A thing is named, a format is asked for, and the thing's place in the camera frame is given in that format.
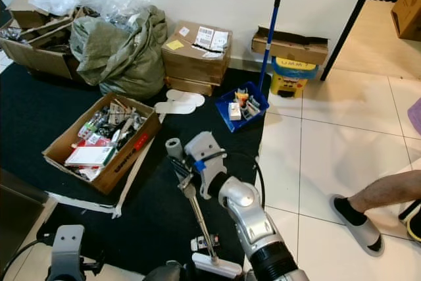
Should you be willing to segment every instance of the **mop bucket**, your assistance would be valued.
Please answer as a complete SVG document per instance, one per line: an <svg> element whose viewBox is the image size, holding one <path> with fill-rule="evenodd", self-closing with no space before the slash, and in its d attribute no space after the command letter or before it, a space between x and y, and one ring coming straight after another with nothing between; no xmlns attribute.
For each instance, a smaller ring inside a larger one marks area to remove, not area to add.
<svg viewBox="0 0 421 281"><path fill-rule="evenodd" d="M299 97L307 80L313 79L318 65L272 57L274 75L270 91L281 97Z"/></svg>
<svg viewBox="0 0 421 281"><path fill-rule="evenodd" d="M252 95L253 98L260 103L260 112L255 115L253 118L246 120L245 118L242 118L241 120L237 121L231 121L230 115L228 113L228 107L231 102L234 102L235 99L235 93L237 92L237 89L234 89L226 94L224 94L222 97L218 98L216 100L216 107L219 110L219 113L221 114L222 118L224 119L228 129L231 131L231 133L234 133L236 130L239 130L243 126L245 126L248 123L254 122L258 120L260 117L264 115L267 108L269 108L269 103L266 100L264 94L254 85L252 82L246 82L242 86L239 87L239 89L245 90L247 89L247 93L249 95Z"/></svg>

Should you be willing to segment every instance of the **blue mop handle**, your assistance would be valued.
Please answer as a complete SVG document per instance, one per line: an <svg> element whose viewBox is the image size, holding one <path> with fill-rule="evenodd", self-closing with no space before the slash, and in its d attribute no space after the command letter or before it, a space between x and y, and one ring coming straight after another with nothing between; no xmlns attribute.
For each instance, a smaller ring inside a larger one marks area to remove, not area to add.
<svg viewBox="0 0 421 281"><path fill-rule="evenodd" d="M259 90L260 91L262 91L263 78L264 78L264 74L266 73L266 66L268 64L270 44L272 43L272 37L274 36L276 17L278 15L278 9L279 9L280 2L281 2L281 0L275 0L274 12L272 13L272 20L270 21L268 41L266 42L266 49L264 51L262 69L260 70L260 80L259 80Z"/></svg>

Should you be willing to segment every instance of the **clear plastic wrap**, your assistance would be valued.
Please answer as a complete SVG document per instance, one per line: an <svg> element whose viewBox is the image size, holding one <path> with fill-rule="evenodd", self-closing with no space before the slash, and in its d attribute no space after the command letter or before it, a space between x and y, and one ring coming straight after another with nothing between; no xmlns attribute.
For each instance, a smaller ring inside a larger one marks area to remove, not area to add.
<svg viewBox="0 0 421 281"><path fill-rule="evenodd" d="M108 22L125 24L129 17L149 5L149 0L30 0L30 3L57 16L77 6L89 7Z"/></svg>

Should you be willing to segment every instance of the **black door frame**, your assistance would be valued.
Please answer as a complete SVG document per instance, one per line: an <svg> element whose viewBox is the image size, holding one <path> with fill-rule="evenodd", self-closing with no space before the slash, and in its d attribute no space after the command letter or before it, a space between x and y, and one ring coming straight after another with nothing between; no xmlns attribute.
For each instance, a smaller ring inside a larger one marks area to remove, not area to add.
<svg viewBox="0 0 421 281"><path fill-rule="evenodd" d="M328 77L328 74L330 72L330 69L334 65L337 56L339 55L339 52L341 51L343 44L345 43L345 40L348 38L349 32L351 31L352 27L354 26L355 20L358 18L358 15L361 12L362 6L364 5L366 0L358 0L357 4L355 5L355 8L353 12L351 13L351 16L349 17L349 20L343 29L343 32L341 36L339 37L336 46L332 52L332 55L330 55L330 58L326 64L326 67L324 68L322 77L320 77L320 80L324 81Z"/></svg>

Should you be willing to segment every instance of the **white slipper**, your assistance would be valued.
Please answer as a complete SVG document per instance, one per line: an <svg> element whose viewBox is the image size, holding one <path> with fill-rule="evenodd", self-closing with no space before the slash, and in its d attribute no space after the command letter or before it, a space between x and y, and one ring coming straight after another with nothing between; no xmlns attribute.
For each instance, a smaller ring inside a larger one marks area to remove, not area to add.
<svg viewBox="0 0 421 281"><path fill-rule="evenodd" d="M178 102L191 103L196 107L200 107L205 103L205 97L193 92L184 92L180 90L170 89L166 92L166 97L169 100L175 100Z"/></svg>
<svg viewBox="0 0 421 281"><path fill-rule="evenodd" d="M158 102L155 105L155 111L160 114L188 115L194 112L195 109L195 105L179 101Z"/></svg>
<svg viewBox="0 0 421 281"><path fill-rule="evenodd" d="M336 198L344 199L342 195L333 195L330 198L330 207L334 210L335 214L342 220L342 222L348 227L349 231L352 233L356 241L360 246L367 252L367 254L373 257L379 257L384 252L384 240L378 228L373 224L373 222L367 218L364 224L353 225L351 224L335 207L334 201ZM380 249L378 251L371 250L369 247L375 243L381 243Z"/></svg>

